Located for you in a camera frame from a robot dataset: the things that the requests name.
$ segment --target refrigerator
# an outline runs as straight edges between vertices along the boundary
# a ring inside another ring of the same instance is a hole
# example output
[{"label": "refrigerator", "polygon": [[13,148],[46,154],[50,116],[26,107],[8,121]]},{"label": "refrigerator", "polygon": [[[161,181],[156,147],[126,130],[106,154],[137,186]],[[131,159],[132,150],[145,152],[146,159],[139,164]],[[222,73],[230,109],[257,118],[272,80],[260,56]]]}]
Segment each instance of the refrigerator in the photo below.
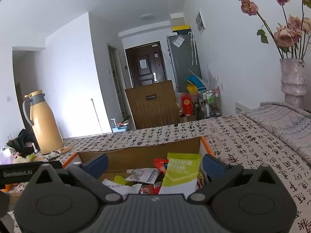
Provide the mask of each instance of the refrigerator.
[{"label": "refrigerator", "polygon": [[172,60],[174,77],[176,82],[177,92],[187,93],[188,82],[185,81],[192,73],[189,69],[199,78],[201,78],[201,70],[199,65],[199,59],[197,58],[198,65],[195,64],[195,55],[194,65],[192,66],[192,55],[191,55],[191,43],[190,35],[182,35],[185,41],[180,47],[177,47],[172,43],[178,36],[167,36],[167,44],[169,47],[169,52]]}]

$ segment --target cardboard box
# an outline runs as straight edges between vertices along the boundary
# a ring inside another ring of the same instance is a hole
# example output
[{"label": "cardboard box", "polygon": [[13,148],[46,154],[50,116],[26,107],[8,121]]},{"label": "cardboard box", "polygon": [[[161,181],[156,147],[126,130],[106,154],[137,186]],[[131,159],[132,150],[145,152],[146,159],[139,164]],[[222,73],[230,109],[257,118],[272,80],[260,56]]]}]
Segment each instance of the cardboard box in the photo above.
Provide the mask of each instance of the cardboard box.
[{"label": "cardboard box", "polygon": [[179,123],[172,81],[125,90],[136,129]]},{"label": "cardboard box", "polygon": [[202,158],[205,154],[215,156],[205,137],[194,137],[172,143],[129,147],[107,152],[76,152],[65,161],[63,168],[67,167],[76,157],[79,157],[81,162],[85,163],[98,154],[106,154],[108,165],[103,165],[103,171],[105,169],[106,171],[100,176],[99,181],[102,182],[104,179],[113,181],[116,175],[123,177],[131,175],[127,173],[128,169],[155,168],[153,159],[166,159],[169,152],[200,153]]},{"label": "cardboard box", "polygon": [[193,122],[196,120],[197,120],[197,116],[188,116],[188,117],[180,117],[179,118],[180,123]]}]

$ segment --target front door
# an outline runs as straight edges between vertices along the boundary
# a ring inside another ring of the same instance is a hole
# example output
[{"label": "front door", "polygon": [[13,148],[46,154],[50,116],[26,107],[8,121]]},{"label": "front door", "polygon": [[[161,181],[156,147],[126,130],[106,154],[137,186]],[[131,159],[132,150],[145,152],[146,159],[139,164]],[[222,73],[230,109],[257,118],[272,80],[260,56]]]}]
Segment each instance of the front door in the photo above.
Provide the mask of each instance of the front door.
[{"label": "front door", "polygon": [[166,81],[160,43],[151,43],[126,50],[134,87]]}]

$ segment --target thermos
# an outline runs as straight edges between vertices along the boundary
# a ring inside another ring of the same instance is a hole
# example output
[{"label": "thermos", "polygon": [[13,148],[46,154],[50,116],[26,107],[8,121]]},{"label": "thermos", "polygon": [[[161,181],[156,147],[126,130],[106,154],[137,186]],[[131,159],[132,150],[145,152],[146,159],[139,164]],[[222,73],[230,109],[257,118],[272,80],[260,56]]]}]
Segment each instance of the thermos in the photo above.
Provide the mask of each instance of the thermos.
[{"label": "thermos", "polygon": [[[48,154],[61,148],[64,144],[57,128],[52,110],[44,99],[42,90],[25,95],[23,111],[27,122],[32,127],[42,154]],[[30,118],[26,113],[25,104],[30,102]]]}]

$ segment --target ceiling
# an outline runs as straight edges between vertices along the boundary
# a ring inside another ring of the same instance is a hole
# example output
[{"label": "ceiling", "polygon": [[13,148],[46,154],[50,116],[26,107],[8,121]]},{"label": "ceiling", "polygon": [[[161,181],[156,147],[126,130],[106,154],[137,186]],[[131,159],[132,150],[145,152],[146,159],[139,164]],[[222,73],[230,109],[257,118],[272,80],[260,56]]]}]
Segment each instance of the ceiling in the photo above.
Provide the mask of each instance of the ceiling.
[{"label": "ceiling", "polygon": [[[23,27],[48,36],[89,11],[121,32],[170,20],[183,6],[184,0],[1,0],[0,27]],[[155,18],[141,20],[143,14]]]}]

